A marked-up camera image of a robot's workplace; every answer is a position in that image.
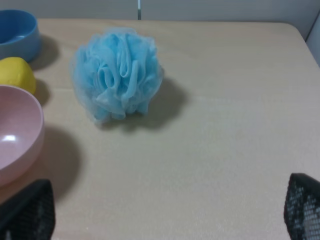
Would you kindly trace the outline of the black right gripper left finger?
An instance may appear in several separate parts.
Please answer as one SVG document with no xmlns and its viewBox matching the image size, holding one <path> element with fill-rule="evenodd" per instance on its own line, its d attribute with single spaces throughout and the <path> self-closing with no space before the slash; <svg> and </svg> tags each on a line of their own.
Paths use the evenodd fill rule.
<svg viewBox="0 0 320 240">
<path fill-rule="evenodd" d="M 38 179 L 0 205 L 2 240 L 50 240 L 56 225 L 50 180 Z"/>
</svg>

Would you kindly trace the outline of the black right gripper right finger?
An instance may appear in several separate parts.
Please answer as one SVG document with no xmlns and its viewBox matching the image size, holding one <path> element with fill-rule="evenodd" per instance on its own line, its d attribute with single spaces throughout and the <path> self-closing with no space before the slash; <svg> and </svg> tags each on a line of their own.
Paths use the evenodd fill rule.
<svg viewBox="0 0 320 240">
<path fill-rule="evenodd" d="M 292 240 L 318 240 L 320 182 L 305 173 L 292 173 L 288 182 L 283 217 Z"/>
</svg>

